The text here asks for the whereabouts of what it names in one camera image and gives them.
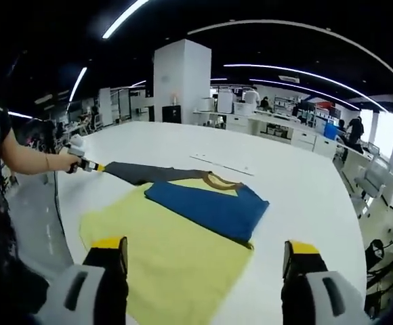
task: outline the black ceiling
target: black ceiling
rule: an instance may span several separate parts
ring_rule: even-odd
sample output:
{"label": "black ceiling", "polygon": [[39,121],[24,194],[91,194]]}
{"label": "black ceiling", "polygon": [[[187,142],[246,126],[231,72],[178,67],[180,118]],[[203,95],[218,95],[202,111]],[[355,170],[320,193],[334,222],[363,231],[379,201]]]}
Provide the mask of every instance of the black ceiling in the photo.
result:
{"label": "black ceiling", "polygon": [[[393,74],[377,60],[335,37],[293,26],[242,24],[187,35],[230,20],[277,19],[330,28],[366,47],[393,67],[393,1],[151,0],[108,40],[103,33],[135,0],[6,1],[0,3],[0,102],[37,116],[34,100],[73,87],[87,66],[75,99],[101,87],[152,78],[152,55],[183,38],[212,48],[213,77],[279,81],[279,71],[224,68],[269,64],[305,70],[367,95],[393,93]],[[341,99],[358,97],[304,75],[301,85]]]}

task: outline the drawer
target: drawer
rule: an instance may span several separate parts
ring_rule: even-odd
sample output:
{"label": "drawer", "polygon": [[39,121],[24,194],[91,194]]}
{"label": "drawer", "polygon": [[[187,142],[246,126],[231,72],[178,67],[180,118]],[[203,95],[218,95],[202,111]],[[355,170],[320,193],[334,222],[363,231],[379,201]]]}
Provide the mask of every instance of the drawer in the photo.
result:
{"label": "drawer", "polygon": [[243,125],[226,123],[226,129],[229,131],[234,131],[239,133],[248,133],[248,126],[244,127]]}
{"label": "drawer", "polygon": [[310,144],[308,142],[291,140],[291,145],[294,146],[294,147],[305,149],[307,151],[313,151],[314,150],[314,144]]}
{"label": "drawer", "polygon": [[325,156],[327,158],[333,159],[335,152],[337,150],[337,144],[324,137],[317,137],[316,143],[314,144],[314,152]]}
{"label": "drawer", "polygon": [[241,125],[243,127],[248,126],[248,119],[246,117],[237,116],[237,115],[227,115],[226,116],[226,124],[234,124]]}
{"label": "drawer", "polygon": [[302,141],[314,144],[316,141],[316,135],[306,131],[294,130],[293,135],[291,136],[291,141]]}

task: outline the white shirt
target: white shirt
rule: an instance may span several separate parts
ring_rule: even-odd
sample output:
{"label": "white shirt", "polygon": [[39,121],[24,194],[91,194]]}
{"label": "white shirt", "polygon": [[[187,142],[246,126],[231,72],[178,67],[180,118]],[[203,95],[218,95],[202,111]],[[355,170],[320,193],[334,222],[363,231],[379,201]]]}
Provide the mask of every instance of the white shirt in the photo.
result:
{"label": "white shirt", "polygon": [[256,104],[257,101],[260,102],[260,95],[255,90],[248,90],[243,100],[247,104]]}

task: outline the bracelet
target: bracelet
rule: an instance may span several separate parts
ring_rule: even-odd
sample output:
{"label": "bracelet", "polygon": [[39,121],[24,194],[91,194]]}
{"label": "bracelet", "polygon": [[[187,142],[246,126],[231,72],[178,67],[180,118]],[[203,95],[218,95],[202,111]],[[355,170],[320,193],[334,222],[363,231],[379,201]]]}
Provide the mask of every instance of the bracelet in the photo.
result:
{"label": "bracelet", "polygon": [[49,159],[47,157],[47,154],[45,154],[45,157],[46,157],[46,165],[47,165],[46,171],[50,171]]}

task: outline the window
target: window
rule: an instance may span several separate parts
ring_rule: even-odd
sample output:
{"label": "window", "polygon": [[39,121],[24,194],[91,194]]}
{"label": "window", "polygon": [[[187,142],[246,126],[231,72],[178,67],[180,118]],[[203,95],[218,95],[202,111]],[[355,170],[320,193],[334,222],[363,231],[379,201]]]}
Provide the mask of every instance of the window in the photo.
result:
{"label": "window", "polygon": [[364,142],[368,142],[371,133],[371,124],[373,123],[373,111],[372,110],[361,110],[360,117],[364,126],[364,134],[360,139]]}
{"label": "window", "polygon": [[379,114],[374,144],[380,148],[380,153],[391,158],[393,149],[393,113]]}

